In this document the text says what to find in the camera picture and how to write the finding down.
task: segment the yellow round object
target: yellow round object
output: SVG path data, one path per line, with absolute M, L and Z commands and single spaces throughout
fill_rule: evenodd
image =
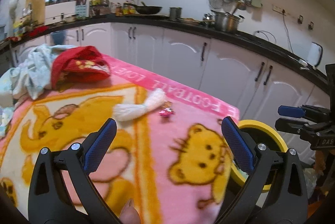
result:
M 244 129 L 244 128 L 254 128 L 257 130 L 261 130 L 262 132 L 266 133 L 268 136 L 270 136 L 274 142 L 278 145 L 279 149 L 281 152 L 286 152 L 288 150 L 288 147 L 283 140 L 283 138 L 279 135 L 277 131 L 275 131 L 273 128 L 270 126 L 259 122 L 255 120 L 242 120 L 238 123 L 239 129 Z M 235 164 L 232 164 L 232 179 L 237 182 L 238 185 L 241 187 L 244 185 L 246 182 L 245 177 L 237 170 L 237 167 Z M 263 193 L 266 193 L 270 190 L 271 185 L 264 185 L 263 187 Z

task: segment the red hat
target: red hat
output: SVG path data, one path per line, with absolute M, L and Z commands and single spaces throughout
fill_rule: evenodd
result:
M 108 63 L 94 46 L 71 48 L 53 62 L 51 86 L 56 89 L 60 80 L 66 82 L 96 82 L 110 77 Z

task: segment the pink blanket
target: pink blanket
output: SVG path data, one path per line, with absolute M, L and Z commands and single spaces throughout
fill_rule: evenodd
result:
M 110 79 L 46 92 L 15 111 L 7 137 L 0 142 L 0 183 L 11 189 L 8 195 L 27 216 L 28 189 L 40 149 L 56 151 L 81 142 L 113 117 L 116 104 L 142 104 L 151 91 L 161 88 L 175 115 L 165 119 L 157 109 L 133 121 L 117 121 L 117 137 L 90 178 L 117 215 L 133 198 L 144 224 L 212 223 L 232 163 L 218 120 L 231 116 L 238 122 L 238 109 L 165 77 L 104 58 L 112 70 Z M 76 208 L 84 211 L 66 173 L 64 179 Z

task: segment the wok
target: wok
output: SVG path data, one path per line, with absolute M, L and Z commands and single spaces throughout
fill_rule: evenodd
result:
M 125 4 L 135 7 L 136 11 L 139 14 L 144 14 L 144 15 L 157 14 L 162 9 L 162 7 L 146 6 L 145 3 L 143 2 L 141 3 L 143 4 L 143 6 L 137 6 L 135 4 L 130 4 L 130 3 L 125 3 Z

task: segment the blue gripper pad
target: blue gripper pad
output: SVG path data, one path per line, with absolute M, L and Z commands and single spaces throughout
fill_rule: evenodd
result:
M 109 118 L 98 131 L 99 136 L 85 154 L 84 171 L 87 175 L 98 169 L 103 157 L 116 136 L 116 130 L 116 122 Z
M 278 114 L 281 116 L 302 118 L 306 115 L 306 112 L 300 107 L 280 106 Z
M 254 170 L 254 156 L 242 139 L 237 125 L 230 117 L 226 117 L 222 120 L 221 130 L 238 166 L 243 172 L 251 175 Z

